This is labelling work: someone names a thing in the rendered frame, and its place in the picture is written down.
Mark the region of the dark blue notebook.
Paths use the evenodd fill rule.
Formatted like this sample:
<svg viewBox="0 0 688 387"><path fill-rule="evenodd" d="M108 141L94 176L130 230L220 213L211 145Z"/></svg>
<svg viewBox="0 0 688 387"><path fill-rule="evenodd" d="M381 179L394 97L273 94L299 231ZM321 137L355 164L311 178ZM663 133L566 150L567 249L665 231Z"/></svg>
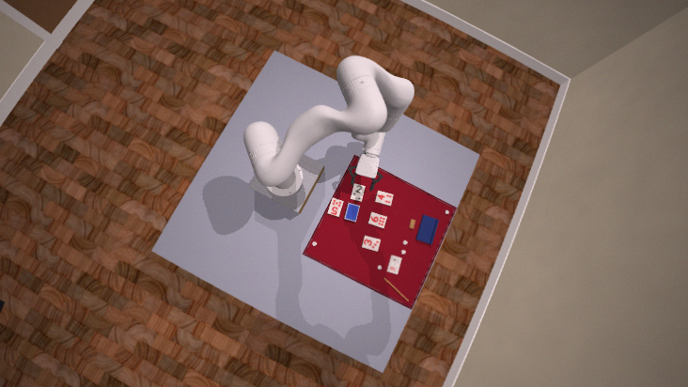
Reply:
<svg viewBox="0 0 688 387"><path fill-rule="evenodd" d="M438 223L439 220L423 214L416 240L432 244Z"/></svg>

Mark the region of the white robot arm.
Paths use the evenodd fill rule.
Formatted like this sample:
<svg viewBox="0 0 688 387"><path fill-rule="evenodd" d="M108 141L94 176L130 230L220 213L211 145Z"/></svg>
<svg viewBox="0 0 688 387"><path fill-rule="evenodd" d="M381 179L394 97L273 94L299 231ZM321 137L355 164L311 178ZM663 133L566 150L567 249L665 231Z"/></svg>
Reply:
<svg viewBox="0 0 688 387"><path fill-rule="evenodd" d="M363 56L343 59L336 78L347 109L310 108L290 124L283 146L267 122L254 122L245 129L243 141L255 175L273 194L296 193L303 183L298 162L313 145L335 132L351 132L353 139L364 142L364 153L380 156L385 133L393 129L414 98L409 80Z"/></svg>

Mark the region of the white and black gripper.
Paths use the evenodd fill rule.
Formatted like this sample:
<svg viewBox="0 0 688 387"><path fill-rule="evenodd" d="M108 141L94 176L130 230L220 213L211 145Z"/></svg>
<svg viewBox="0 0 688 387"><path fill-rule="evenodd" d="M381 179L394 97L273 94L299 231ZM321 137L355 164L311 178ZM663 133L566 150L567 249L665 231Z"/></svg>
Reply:
<svg viewBox="0 0 688 387"><path fill-rule="evenodd" d="M378 172L379 161L380 159L376 156L366 153L361 154L357 165L349 167L349 172L352 176L351 185L353 186L355 177L357 175L364 176L372 179L372 183L369 189L370 191L372 191L374 189L375 183L377 183L383 178L383 176ZM353 168L355 168L355 174L352 173ZM377 175L379 176L379 178L375 180Z"/></svg>

